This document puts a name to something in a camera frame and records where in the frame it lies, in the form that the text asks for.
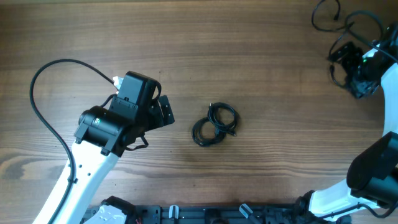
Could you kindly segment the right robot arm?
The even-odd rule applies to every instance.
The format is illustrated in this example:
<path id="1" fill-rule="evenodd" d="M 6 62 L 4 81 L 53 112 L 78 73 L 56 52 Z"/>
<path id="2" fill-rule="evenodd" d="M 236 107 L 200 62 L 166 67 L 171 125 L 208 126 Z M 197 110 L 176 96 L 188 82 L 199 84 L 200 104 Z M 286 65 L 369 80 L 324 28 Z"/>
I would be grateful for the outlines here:
<path id="1" fill-rule="evenodd" d="M 295 223 L 345 223 L 360 210 L 384 219 L 397 211 L 397 23 L 369 46 L 362 52 L 348 42 L 330 60 L 342 62 L 344 87 L 355 97 L 382 88 L 382 136 L 353 160 L 344 180 L 299 197 L 292 212 Z"/>

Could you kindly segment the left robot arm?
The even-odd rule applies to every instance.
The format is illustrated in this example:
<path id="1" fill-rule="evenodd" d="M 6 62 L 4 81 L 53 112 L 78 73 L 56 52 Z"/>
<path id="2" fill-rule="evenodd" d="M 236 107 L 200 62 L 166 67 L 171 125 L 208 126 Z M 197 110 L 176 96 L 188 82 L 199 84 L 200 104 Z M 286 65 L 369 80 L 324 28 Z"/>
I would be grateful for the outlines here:
<path id="1" fill-rule="evenodd" d="M 174 117 L 161 85 L 145 75 L 115 77 L 118 89 L 109 108 L 94 106 L 78 121 L 67 162 L 35 223 L 79 223 L 98 187 L 124 151 L 146 132 L 170 125 Z"/>

